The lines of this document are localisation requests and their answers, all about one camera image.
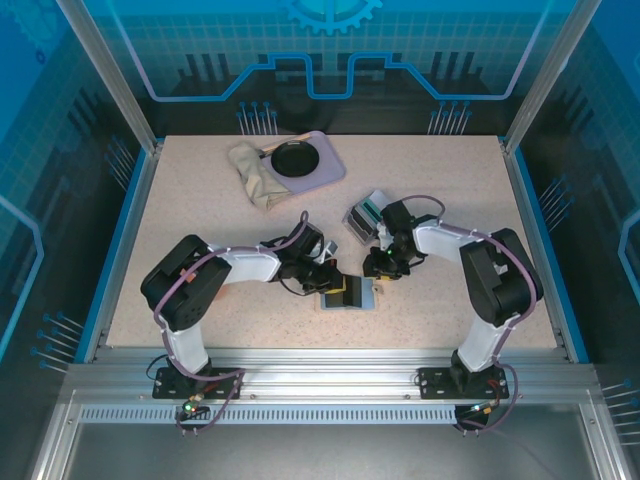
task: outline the purple tray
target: purple tray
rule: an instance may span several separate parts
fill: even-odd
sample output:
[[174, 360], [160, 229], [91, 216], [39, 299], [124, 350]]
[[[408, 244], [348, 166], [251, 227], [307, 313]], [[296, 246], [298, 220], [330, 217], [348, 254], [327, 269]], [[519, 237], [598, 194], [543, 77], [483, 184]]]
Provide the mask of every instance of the purple tray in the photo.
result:
[[[309, 175], [297, 178], [283, 177], [271, 166], [271, 156], [264, 157], [262, 159], [262, 164], [267, 170], [269, 170], [269, 172], [271, 172], [271, 175], [273, 175], [276, 180], [278, 180], [294, 195], [299, 195], [301, 193], [320, 188], [324, 185], [337, 182], [338, 180], [343, 179], [347, 173], [346, 168], [334, 150], [333, 145], [329, 142], [327, 136], [317, 130], [309, 132], [309, 134], [311, 135], [311, 138], [305, 141], [315, 147], [316, 150], [318, 150], [318, 155], [320, 156], [318, 167]], [[278, 142], [278, 144], [285, 143], [288, 140]]]

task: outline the transparent wall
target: transparent wall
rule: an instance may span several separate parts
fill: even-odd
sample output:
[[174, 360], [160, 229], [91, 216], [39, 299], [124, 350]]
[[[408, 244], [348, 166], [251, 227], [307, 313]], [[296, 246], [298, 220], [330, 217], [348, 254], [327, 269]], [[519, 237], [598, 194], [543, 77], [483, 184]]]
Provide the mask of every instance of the transparent wall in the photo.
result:
[[521, 146], [603, 386], [640, 382], [638, 19], [640, 3], [603, 0]]
[[503, 134], [573, 4], [87, 2], [160, 136]]
[[77, 346], [43, 316], [81, 330], [139, 146], [55, 2], [0, 1], [0, 45], [0, 478], [17, 479]]

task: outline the gear logo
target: gear logo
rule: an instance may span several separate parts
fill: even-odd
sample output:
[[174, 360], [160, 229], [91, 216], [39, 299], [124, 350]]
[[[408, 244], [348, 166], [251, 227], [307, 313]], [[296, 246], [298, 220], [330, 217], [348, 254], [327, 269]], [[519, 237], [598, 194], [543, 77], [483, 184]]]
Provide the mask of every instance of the gear logo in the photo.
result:
[[327, 35], [349, 28], [360, 28], [362, 19], [371, 20], [373, 9], [382, 7], [381, 0], [281, 0], [289, 12], [289, 20], [298, 20], [300, 27], [311, 27], [313, 33]]
[[0, 0], [0, 13], [11, 15], [38, 51], [54, 40], [58, 32], [55, 0]]

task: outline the black object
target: black object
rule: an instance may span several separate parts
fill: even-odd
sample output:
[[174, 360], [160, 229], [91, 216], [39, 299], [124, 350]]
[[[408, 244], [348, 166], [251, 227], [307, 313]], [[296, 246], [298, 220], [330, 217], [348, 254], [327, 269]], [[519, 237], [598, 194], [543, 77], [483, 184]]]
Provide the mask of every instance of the black object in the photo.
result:
[[[142, 281], [140, 291], [154, 310], [180, 276], [202, 256], [210, 253], [197, 235], [184, 237]], [[169, 328], [176, 332], [192, 327], [203, 317], [231, 271], [231, 265], [215, 257], [185, 281], [162, 308]]]
[[285, 142], [271, 154], [271, 167], [283, 177], [304, 177], [313, 172], [320, 163], [316, 148], [297, 140]]
[[496, 392], [487, 383], [495, 380], [500, 385], [500, 399], [509, 398], [509, 386], [507, 385], [504, 370], [491, 366], [481, 372], [473, 373], [464, 384], [460, 379], [452, 375], [452, 368], [419, 368], [416, 383], [420, 387], [420, 398], [423, 400], [492, 400]]
[[416, 248], [413, 229], [416, 225], [436, 217], [425, 215], [415, 218], [402, 201], [390, 203], [380, 213], [387, 230], [393, 235], [393, 243], [385, 251], [371, 247], [362, 269], [365, 277], [398, 280], [403, 275], [411, 275], [411, 267], [414, 266], [410, 264], [411, 260], [426, 257]]
[[325, 295], [325, 308], [362, 308], [362, 277], [344, 275], [345, 289]]
[[[169, 361], [167, 361], [167, 363], [167, 367], [159, 368], [156, 372], [156, 380], [151, 394], [153, 398], [184, 400], [196, 393], [204, 392], [205, 399], [225, 400], [229, 396], [234, 382], [237, 380], [236, 377], [232, 377], [226, 380], [220, 380], [219, 382], [201, 382], [185, 377]], [[237, 368], [214, 368], [207, 365], [198, 372], [198, 375], [213, 377], [231, 373], [236, 370]], [[231, 398], [240, 398], [241, 389], [242, 386], [238, 387]]]
[[[516, 232], [503, 228], [492, 233], [491, 237], [507, 247], [522, 262], [535, 284], [536, 300], [540, 300], [543, 294], [542, 282]], [[471, 304], [485, 322], [500, 327], [514, 313], [522, 313], [527, 309], [531, 302], [527, 282], [515, 264], [491, 243], [469, 243], [460, 248], [460, 258]], [[506, 265], [507, 270], [498, 274], [495, 265]]]
[[[301, 228], [298, 223], [296, 228], [285, 237], [282, 242], [287, 242]], [[274, 247], [272, 242], [263, 242], [266, 247]], [[302, 234], [286, 248], [274, 253], [281, 262], [278, 273], [272, 282], [295, 278], [301, 285], [305, 294], [325, 293], [343, 288], [343, 275], [337, 268], [335, 259], [327, 260], [319, 264], [311, 256], [314, 248], [319, 245], [320, 250], [324, 246], [324, 236], [313, 225], [307, 224]]]

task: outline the small box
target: small box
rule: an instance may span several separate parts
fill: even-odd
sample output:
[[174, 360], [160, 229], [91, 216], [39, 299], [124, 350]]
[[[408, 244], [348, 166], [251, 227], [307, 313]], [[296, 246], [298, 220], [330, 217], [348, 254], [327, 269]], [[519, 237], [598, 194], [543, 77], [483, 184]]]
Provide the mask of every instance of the small box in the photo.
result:
[[378, 223], [382, 220], [380, 212], [389, 203], [384, 193], [374, 190], [347, 211], [342, 223], [362, 245], [369, 245], [378, 235]]

